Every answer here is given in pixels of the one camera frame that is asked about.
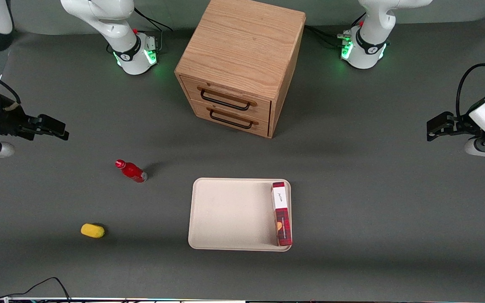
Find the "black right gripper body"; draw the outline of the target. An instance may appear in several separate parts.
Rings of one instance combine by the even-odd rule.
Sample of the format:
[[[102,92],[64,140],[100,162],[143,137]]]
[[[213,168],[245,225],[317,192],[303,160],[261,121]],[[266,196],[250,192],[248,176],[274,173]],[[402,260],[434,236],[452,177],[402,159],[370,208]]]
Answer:
[[[32,141],[38,134],[38,128],[31,122],[21,106],[11,111],[4,111],[0,105],[0,136],[17,136]]]

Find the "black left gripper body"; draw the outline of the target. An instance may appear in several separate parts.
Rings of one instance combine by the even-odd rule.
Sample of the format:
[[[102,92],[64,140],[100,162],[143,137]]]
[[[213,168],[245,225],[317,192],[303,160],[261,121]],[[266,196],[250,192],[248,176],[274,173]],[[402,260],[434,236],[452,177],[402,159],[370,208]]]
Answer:
[[[452,136],[470,135],[473,138],[483,137],[483,130],[468,114],[453,117],[453,120],[454,127],[451,133]]]

